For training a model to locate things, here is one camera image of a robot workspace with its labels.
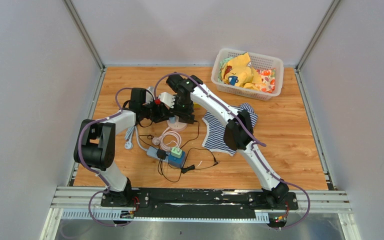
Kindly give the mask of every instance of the green cloth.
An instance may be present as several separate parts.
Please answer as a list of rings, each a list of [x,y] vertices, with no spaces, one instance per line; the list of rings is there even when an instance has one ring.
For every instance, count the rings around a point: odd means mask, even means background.
[[[222,81],[222,69],[225,67],[225,65],[231,60],[234,59],[234,57],[228,57],[220,62],[220,70],[218,71],[218,82],[223,83]]]

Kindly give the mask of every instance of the white cable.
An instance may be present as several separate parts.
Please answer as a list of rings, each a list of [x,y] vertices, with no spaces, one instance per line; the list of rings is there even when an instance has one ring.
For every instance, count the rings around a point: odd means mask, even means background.
[[[139,147],[144,150],[145,152],[148,151],[148,149],[144,148],[142,145],[141,145],[141,142],[139,141],[139,133],[138,133],[138,127],[137,126],[134,126],[134,131],[136,132],[136,141],[137,141],[137,145],[139,145]]]
[[[178,148],[179,148],[180,145],[182,144],[182,137],[180,136],[180,134],[179,134],[178,132],[175,132],[175,131],[168,131],[168,130],[170,130],[170,127],[167,127],[167,128],[162,132],[161,136],[159,136],[159,137],[154,137],[154,138],[152,139],[152,143],[155,144],[155,145],[159,145],[159,146],[161,147],[161,149],[164,150],[164,151],[171,151],[173,147],[178,147]],[[176,138],[176,141],[175,141],[175,140],[172,140],[170,143],[165,144],[165,143],[164,143],[164,138],[165,138],[166,136],[168,136],[168,135],[175,137],[175,138]],[[167,146],[167,145],[169,145],[169,144],[171,144],[171,143],[175,143],[176,145],[175,145],[175,146],[172,146],[172,147]]]
[[[125,136],[124,136],[124,140],[128,140],[129,138],[132,137],[133,130],[134,130],[134,127],[133,127],[133,126],[131,126],[131,127],[129,127],[129,128],[127,129],[126,134],[125,134]]]

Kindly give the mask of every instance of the metal floor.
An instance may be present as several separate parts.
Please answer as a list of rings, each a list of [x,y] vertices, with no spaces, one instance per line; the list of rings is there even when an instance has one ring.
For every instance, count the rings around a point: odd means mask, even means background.
[[[301,218],[297,213],[288,217],[289,224]],[[78,236],[91,225],[92,228]],[[64,220],[60,223],[63,228],[58,229],[56,240],[65,239],[66,236],[78,236],[71,239],[82,240],[344,240],[344,234],[337,214],[311,213],[299,225],[276,232],[267,229],[267,225],[256,223],[189,223],[189,222],[158,222],[138,221],[125,227],[105,227],[92,220]]]

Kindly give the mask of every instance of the orange patterned cloth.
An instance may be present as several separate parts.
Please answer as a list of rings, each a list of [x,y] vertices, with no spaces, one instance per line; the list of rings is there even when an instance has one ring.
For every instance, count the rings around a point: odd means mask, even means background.
[[[261,84],[254,84],[257,89],[259,89],[262,92],[265,93],[273,93],[276,89],[276,69],[266,69],[266,70],[259,70],[256,69],[257,73],[261,76]]]

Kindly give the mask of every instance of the green plug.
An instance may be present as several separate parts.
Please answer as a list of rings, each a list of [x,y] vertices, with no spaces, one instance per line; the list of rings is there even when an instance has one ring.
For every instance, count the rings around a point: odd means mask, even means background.
[[[177,146],[171,149],[171,155],[176,158],[180,158],[182,156],[182,150]]]

